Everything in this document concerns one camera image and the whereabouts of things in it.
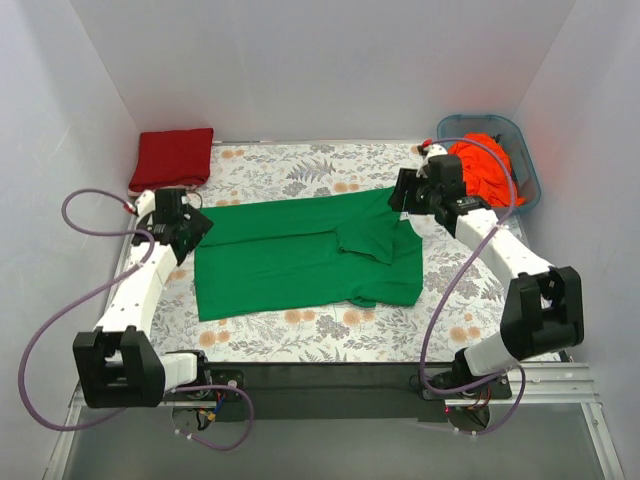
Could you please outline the green t-shirt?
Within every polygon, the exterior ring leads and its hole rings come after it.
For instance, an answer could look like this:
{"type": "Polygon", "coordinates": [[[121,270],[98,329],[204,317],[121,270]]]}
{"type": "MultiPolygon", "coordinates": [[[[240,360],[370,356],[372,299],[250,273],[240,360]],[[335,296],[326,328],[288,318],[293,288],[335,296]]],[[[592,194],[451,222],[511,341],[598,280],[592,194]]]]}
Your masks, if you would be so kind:
{"type": "Polygon", "coordinates": [[[204,209],[197,246],[202,322],[349,302],[411,307],[423,289],[422,240],[388,204],[392,191],[204,209]]]}

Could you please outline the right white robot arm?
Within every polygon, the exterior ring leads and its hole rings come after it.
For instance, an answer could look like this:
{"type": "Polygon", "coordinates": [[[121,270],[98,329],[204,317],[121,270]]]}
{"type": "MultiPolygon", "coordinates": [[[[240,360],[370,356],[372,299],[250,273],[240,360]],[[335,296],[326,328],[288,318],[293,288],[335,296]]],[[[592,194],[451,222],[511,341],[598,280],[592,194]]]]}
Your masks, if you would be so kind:
{"type": "Polygon", "coordinates": [[[469,195],[457,156],[436,155],[418,169],[401,169],[388,204],[396,212],[433,216],[506,289],[497,333],[459,350],[447,372],[429,376],[424,365],[419,367],[427,390],[475,397],[521,361],[583,343],[579,273],[534,254],[504,228],[505,220],[486,201],[469,195]]]}

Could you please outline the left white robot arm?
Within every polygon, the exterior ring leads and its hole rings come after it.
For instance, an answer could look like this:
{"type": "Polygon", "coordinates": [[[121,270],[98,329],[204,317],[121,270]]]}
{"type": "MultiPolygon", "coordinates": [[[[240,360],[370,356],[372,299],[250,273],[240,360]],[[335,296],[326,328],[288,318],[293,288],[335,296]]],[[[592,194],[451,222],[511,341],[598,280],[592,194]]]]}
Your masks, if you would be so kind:
{"type": "Polygon", "coordinates": [[[205,354],[160,354],[150,334],[166,281],[213,223],[190,203],[184,188],[147,190],[131,208],[138,222],[126,257],[128,276],[94,329],[73,342],[85,401],[92,408],[155,407],[176,388],[190,399],[203,399],[213,386],[205,354]]]}

